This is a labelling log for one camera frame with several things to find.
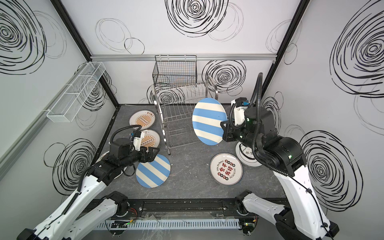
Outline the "blue striped plate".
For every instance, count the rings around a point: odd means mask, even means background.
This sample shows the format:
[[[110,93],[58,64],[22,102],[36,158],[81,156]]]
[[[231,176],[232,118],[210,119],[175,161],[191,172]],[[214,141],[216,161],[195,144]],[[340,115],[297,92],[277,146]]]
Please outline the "blue striped plate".
[[[227,114],[219,101],[213,98],[200,100],[193,111],[193,129],[198,139],[209,146],[219,144],[223,140],[224,130],[221,122],[227,120]]]
[[[170,173],[170,161],[163,155],[157,155],[152,162],[138,164],[136,179],[142,187],[152,189],[162,185]]]

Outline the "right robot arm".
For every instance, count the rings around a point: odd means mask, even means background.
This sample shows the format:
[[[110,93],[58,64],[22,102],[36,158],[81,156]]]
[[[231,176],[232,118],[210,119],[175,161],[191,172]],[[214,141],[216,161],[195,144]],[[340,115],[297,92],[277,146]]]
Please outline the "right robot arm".
[[[238,98],[231,105],[228,119],[221,122],[223,140],[249,147],[257,162],[274,172],[289,204],[275,205],[245,191],[241,206],[275,225],[285,240],[334,239],[339,226],[320,207],[303,149],[296,140],[278,135],[274,115],[262,107],[262,86],[259,73],[251,99]]]

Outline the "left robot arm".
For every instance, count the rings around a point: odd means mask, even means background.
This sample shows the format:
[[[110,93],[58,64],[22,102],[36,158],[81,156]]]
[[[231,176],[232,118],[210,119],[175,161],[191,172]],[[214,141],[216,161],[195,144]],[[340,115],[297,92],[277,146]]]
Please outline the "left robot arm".
[[[19,240],[80,240],[106,219],[124,217],[132,211],[128,198],[114,191],[100,199],[99,204],[80,214],[125,168],[136,163],[153,162],[160,149],[141,145],[145,134],[140,125],[131,125],[115,131],[110,138],[110,150],[98,163],[86,168],[76,190],[43,222],[34,229],[24,229]]]

